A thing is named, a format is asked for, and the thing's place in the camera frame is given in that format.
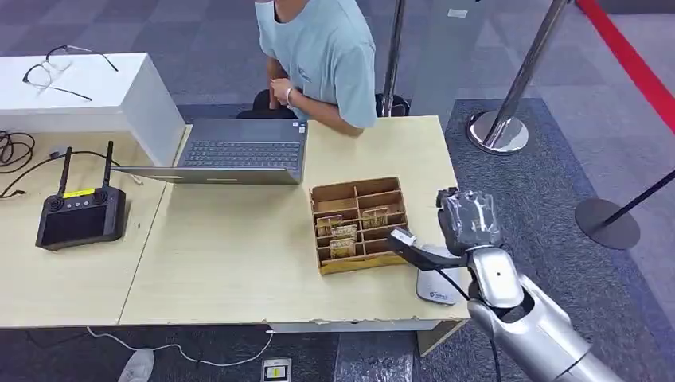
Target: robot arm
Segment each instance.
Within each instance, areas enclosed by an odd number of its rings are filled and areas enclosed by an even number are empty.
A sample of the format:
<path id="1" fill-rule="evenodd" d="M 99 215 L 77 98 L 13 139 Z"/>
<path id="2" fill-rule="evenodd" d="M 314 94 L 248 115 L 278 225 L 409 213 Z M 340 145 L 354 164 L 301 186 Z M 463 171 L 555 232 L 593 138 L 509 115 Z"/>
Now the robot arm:
<path id="1" fill-rule="evenodd" d="M 590 353 L 591 346 L 572 328 L 565 311 L 496 247 L 500 236 L 490 195 L 443 190 L 436 204 L 446 246 L 461 255 L 447 259 L 424 251 L 401 228 L 388 239 L 396 253 L 423 271 L 468 267 L 471 318 L 533 381 L 622 382 Z M 521 314 L 507 318 L 512 310 Z"/>

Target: controller screen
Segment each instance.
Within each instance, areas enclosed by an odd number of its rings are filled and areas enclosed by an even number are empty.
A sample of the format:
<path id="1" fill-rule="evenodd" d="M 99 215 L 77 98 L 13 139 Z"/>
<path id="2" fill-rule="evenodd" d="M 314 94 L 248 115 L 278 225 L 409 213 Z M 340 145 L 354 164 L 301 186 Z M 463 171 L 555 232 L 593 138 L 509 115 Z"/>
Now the controller screen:
<path id="1" fill-rule="evenodd" d="M 45 220 L 44 245 L 103 235 L 106 206 L 50 213 Z"/>

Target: cardboard box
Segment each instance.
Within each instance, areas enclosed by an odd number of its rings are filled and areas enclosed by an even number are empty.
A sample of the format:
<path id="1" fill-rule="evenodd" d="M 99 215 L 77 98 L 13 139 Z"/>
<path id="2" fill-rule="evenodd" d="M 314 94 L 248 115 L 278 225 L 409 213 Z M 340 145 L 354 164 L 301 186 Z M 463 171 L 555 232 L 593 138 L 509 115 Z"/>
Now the cardboard box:
<path id="1" fill-rule="evenodd" d="M 351 181 L 336 185 L 321 185 L 310 190 L 316 238 L 317 265 L 322 275 L 355 271 L 359 269 L 405 264 L 387 245 L 387 236 L 394 227 L 408 229 L 403 193 L 396 177 Z M 369 211 L 377 210 L 378 216 L 386 209 L 384 219 L 377 221 L 367 217 Z M 354 256 L 332 258 L 331 235 L 317 226 L 317 219 L 328 216 L 342 216 L 337 226 L 357 226 Z"/>

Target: cardboard compartment organizer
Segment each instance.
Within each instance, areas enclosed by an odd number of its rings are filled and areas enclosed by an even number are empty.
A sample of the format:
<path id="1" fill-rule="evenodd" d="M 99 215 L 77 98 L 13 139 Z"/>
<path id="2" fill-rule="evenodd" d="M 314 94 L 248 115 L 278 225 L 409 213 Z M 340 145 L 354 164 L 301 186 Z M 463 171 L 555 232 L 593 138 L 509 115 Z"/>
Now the cardboard compartment organizer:
<path id="1" fill-rule="evenodd" d="M 322 275 L 405 264 L 387 245 L 394 227 L 408 228 L 398 178 L 322 185 L 310 197 Z"/>

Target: light wood desk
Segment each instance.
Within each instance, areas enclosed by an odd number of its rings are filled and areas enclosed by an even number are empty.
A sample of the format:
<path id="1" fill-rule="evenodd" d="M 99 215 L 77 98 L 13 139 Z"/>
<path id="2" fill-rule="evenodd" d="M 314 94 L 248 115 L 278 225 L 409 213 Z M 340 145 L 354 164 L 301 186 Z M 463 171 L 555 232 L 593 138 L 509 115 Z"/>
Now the light wood desk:
<path id="1" fill-rule="evenodd" d="M 309 202 L 316 185 L 398 177 L 410 229 L 425 243 L 444 243 L 435 197 L 457 181 L 438 118 L 380 119 L 357 139 L 312 122 L 308 134 L 299 187 L 166 187 L 120 324 L 267 323 L 287 332 L 436 327 L 420 332 L 424 354 L 468 318 L 465 302 L 420 300 L 413 267 L 321 276 L 316 264 Z M 465 288 L 468 281 L 465 272 Z"/>
<path id="2" fill-rule="evenodd" d="M 46 159 L 55 146 L 105 154 L 108 140 L 115 142 L 117 162 L 150 164 L 128 133 L 34 137 L 35 155 L 24 170 Z M 68 191 L 100 186 L 103 164 L 93 155 L 73 155 Z M 42 203 L 58 190 L 62 168 L 63 160 L 57 160 L 35 169 L 13 188 L 26 195 L 0 200 L 0 327 L 114 325 L 122 313 L 164 185 L 137 185 L 113 172 L 111 185 L 127 193 L 131 205 L 125 236 L 114 243 L 50 252 L 35 247 L 35 239 Z M 0 189 L 22 171 L 0 175 Z"/>

